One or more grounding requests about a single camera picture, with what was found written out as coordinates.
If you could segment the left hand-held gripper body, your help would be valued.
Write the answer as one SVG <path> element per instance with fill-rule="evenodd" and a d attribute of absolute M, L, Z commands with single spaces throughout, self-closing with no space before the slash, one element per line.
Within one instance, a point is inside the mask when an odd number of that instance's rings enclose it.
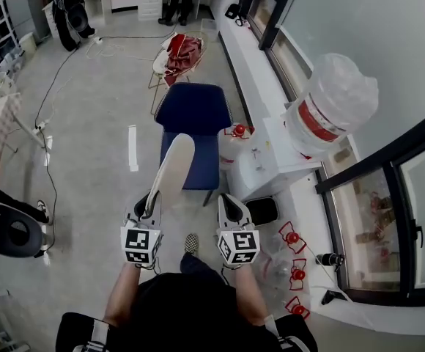
<path fill-rule="evenodd" d="M 155 268 L 163 232 L 159 221 L 124 220 L 120 227 L 120 242 L 125 261 L 139 268 Z"/>

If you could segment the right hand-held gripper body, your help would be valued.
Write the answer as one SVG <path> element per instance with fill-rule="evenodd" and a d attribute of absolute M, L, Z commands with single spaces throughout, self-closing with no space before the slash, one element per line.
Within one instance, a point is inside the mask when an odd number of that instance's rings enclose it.
<path fill-rule="evenodd" d="M 252 264 L 260 252 L 259 231 L 248 217 L 229 220 L 224 213 L 218 217 L 217 247 L 228 268 Z"/>

